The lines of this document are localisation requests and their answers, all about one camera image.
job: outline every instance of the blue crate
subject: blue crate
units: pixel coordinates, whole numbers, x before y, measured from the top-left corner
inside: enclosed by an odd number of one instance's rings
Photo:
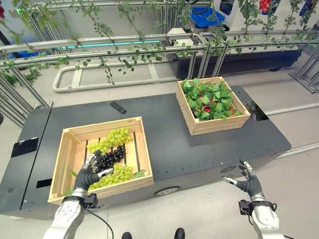
[[[202,12],[205,9],[206,7],[193,7],[193,10],[195,12]],[[209,8],[207,11],[205,11],[202,14],[195,14],[192,12],[191,19],[195,21],[195,24],[198,27],[217,26],[225,19],[225,17],[217,11],[215,13],[217,18],[214,19],[213,21],[207,20],[207,17],[213,14],[213,8]]]

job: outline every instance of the black shoe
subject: black shoe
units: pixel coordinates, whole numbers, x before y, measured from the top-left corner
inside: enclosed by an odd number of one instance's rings
[[[122,235],[122,239],[132,239],[132,235],[130,233],[126,232]]]
[[[185,231],[183,228],[176,230],[174,239],[185,239]]]

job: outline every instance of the black platform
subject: black platform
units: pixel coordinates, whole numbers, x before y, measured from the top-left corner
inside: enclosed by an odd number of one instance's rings
[[[19,140],[39,137],[38,150],[10,159],[0,184],[0,213],[53,218],[56,206],[47,203],[50,186],[38,182],[52,178],[62,130],[68,127],[143,118],[155,183],[100,200],[100,207],[147,199],[169,186],[186,189],[218,181],[222,175],[239,176],[239,159],[259,168],[289,150],[290,143],[246,92],[238,86],[232,89],[252,117],[242,128],[196,136],[190,136],[175,94],[120,100],[127,110],[123,115],[110,102],[35,110]]]

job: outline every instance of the wooden crate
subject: wooden crate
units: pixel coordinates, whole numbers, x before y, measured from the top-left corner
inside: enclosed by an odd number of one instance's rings
[[[80,171],[85,158],[90,153],[87,152],[86,145],[97,142],[106,137],[109,131],[120,127],[129,128],[129,134],[133,141],[125,144],[126,156],[117,164],[124,165],[126,163],[127,166],[133,166],[133,173],[144,169],[146,171],[145,176],[90,190],[89,193],[96,193],[98,198],[101,199],[154,183],[142,117],[66,128],[62,132],[50,188],[49,203],[61,204],[64,192],[73,188],[75,177],[72,175],[70,168],[76,173]]]
[[[226,87],[228,89],[230,89],[229,85],[225,82],[225,80],[222,77],[204,78],[204,79],[199,79],[199,80],[202,83],[220,84],[220,83],[224,82]],[[250,113],[245,108],[245,106],[240,102],[240,100],[235,95],[235,93],[231,92],[230,95],[232,98],[233,107],[237,111],[242,112],[243,115],[227,118],[226,120],[225,119],[216,119],[216,120],[212,119],[212,120],[206,120],[206,121],[199,121],[199,119],[196,119],[194,117],[194,115],[191,111],[191,108],[188,105],[187,99],[186,99],[185,94],[184,94],[182,87],[181,87],[181,83],[182,83],[182,81],[178,81],[178,83],[177,83],[176,97],[177,97],[179,106],[181,108],[181,111],[183,113],[183,116],[185,118],[186,124],[188,126],[190,135],[197,135],[197,134],[203,134],[203,133],[216,132],[216,131],[220,131],[220,130],[240,128],[244,125],[245,121],[250,117]]]

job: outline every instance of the dark planter box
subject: dark planter box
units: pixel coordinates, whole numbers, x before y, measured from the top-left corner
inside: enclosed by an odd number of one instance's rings
[[[219,74],[226,75],[233,73],[290,67],[295,61],[297,61],[300,55],[301,52],[298,50],[226,55]],[[179,79],[187,78],[190,57],[179,58],[176,57],[176,55],[171,54],[170,58],[172,58],[174,61],[171,66],[176,74],[176,77]],[[201,58],[201,56],[196,57],[193,77],[198,76]],[[209,58],[205,77],[212,76],[217,58],[217,56],[211,56]]]

